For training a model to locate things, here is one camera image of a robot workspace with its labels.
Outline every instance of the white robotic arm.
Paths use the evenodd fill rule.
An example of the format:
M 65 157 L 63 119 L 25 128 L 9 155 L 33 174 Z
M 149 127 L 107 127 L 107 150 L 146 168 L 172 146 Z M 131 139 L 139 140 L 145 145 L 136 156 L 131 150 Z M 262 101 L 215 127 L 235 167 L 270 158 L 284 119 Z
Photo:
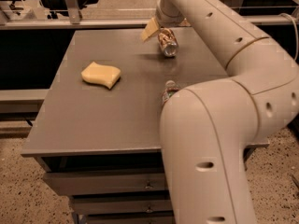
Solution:
M 298 114 L 297 63 L 219 0 L 161 0 L 156 17 L 163 26 L 186 17 L 229 75 L 187 87 L 164 106 L 160 133 L 176 223 L 257 223 L 243 151 Z

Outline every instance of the speckled floor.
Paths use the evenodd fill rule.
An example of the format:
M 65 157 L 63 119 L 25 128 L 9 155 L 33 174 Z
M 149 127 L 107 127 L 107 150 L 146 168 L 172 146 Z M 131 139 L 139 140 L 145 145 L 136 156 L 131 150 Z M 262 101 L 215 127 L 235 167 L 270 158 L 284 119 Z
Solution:
M 44 171 L 21 148 L 30 131 L 25 121 L 0 122 L 0 223 L 73 223 L 66 197 L 42 180 Z M 299 171 L 299 144 L 289 129 L 269 137 L 254 151 L 247 176 L 259 224 L 298 224 L 299 190 L 291 175 Z

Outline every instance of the gray tabletop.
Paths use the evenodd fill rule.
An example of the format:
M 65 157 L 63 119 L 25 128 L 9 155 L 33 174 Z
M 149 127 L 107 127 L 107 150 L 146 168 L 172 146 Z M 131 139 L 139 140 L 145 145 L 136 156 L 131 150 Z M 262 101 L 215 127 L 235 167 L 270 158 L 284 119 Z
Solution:
M 156 37 L 142 43 L 141 31 L 75 32 L 23 156 L 157 151 L 164 83 L 185 87 L 227 77 L 193 28 L 174 29 L 174 59 L 162 55 Z M 91 62 L 119 67 L 121 79 L 111 90 L 85 83 L 80 73 Z

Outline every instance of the drawer knob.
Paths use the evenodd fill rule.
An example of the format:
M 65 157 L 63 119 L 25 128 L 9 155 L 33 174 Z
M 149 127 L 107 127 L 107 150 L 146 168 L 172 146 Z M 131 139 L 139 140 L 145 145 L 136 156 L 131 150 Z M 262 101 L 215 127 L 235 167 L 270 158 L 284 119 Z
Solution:
M 153 186 L 151 185 L 150 181 L 147 182 L 146 187 L 144 187 L 145 190 L 152 190 Z
M 153 210 L 151 209 L 150 205 L 149 205 L 148 209 L 146 210 L 146 213 L 153 213 Z

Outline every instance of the sponge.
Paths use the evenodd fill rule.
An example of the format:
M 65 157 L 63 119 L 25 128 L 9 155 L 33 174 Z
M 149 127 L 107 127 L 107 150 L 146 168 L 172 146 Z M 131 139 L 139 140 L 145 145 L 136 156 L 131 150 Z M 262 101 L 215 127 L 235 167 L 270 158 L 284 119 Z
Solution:
M 88 83 L 104 85 L 111 89 L 121 77 L 121 70 L 114 66 L 92 62 L 81 72 L 81 75 Z
M 149 38 L 159 34 L 160 25 L 157 22 L 156 18 L 151 18 L 146 26 L 146 28 L 142 31 L 141 39 L 143 41 L 148 40 Z

